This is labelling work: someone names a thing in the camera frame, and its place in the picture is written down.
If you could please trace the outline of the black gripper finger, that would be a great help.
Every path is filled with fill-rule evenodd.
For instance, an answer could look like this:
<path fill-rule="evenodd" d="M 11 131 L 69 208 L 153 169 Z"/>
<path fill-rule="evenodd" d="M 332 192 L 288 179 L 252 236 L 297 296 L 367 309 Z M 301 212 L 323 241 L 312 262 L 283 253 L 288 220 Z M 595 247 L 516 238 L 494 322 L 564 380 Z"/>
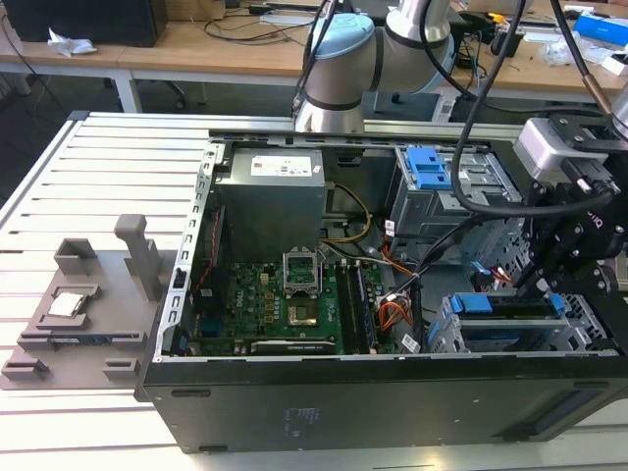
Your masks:
<path fill-rule="evenodd" d="M 529 262 L 522 269 L 521 274 L 514 284 L 516 296 L 523 299 L 541 298 L 538 291 L 538 260 L 544 252 L 559 244 L 559 234 L 556 230 L 538 230 L 530 239 L 528 247 Z"/>
<path fill-rule="evenodd" d="M 569 278 L 574 263 L 578 261 L 578 248 L 557 244 L 546 250 L 538 260 L 538 291 L 541 296 L 547 297 L 550 293 L 557 292 Z"/>

